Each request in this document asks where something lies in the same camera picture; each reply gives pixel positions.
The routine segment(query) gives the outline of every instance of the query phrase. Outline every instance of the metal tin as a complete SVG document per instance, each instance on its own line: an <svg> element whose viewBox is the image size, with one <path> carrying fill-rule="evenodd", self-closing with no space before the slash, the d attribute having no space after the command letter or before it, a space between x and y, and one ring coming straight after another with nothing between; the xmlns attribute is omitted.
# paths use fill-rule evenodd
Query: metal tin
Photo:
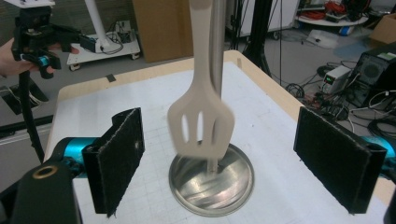
<svg viewBox="0 0 396 224"><path fill-rule="evenodd" d="M253 191L250 160L229 145L216 173L208 172L206 160L176 156L169 170L169 185L176 199L191 212L205 217L231 214Z"/></svg>

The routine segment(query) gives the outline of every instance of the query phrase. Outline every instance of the stand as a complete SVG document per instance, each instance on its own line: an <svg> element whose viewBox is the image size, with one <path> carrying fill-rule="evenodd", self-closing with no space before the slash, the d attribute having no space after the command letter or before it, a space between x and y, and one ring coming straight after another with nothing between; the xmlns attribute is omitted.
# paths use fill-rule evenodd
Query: stand
<svg viewBox="0 0 396 224"><path fill-rule="evenodd" d="M254 5L253 22L251 24L250 43L243 54L256 64L269 77L270 68L264 53L265 36L268 33L268 22L271 15L272 0L256 1Z"/></svg>

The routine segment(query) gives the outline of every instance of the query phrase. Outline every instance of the cardboard box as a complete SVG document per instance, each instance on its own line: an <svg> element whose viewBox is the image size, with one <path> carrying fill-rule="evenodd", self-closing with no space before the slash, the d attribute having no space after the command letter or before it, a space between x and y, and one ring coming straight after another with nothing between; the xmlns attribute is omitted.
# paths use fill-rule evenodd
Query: cardboard box
<svg viewBox="0 0 396 224"><path fill-rule="evenodd" d="M382 17L370 35L372 45L380 46L396 41L396 13Z"/></svg>
<svg viewBox="0 0 396 224"><path fill-rule="evenodd" d="M192 56L189 1L133 0L147 63Z"/></svg>

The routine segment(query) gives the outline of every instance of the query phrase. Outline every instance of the hand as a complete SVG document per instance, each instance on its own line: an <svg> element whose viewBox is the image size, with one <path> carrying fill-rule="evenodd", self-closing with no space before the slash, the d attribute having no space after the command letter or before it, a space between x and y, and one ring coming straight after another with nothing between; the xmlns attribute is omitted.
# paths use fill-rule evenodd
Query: hand
<svg viewBox="0 0 396 224"><path fill-rule="evenodd" d="M27 61L15 61L12 55L11 47L14 39L10 39L5 45L0 47L0 76L18 75L24 71L37 71L38 67ZM49 47L50 50L60 49L60 44ZM72 53L78 54L78 49L72 48ZM47 68L48 73L53 73L55 69L50 66Z"/></svg>

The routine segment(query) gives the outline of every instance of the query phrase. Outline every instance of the spatula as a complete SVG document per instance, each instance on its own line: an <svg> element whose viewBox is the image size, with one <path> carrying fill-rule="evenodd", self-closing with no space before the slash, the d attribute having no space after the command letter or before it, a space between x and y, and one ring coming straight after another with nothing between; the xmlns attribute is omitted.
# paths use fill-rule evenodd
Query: spatula
<svg viewBox="0 0 396 224"><path fill-rule="evenodd" d="M230 144L234 118L210 79L212 5L213 0L190 0L194 74L190 88L170 106L168 123L180 156L220 160Z"/></svg>

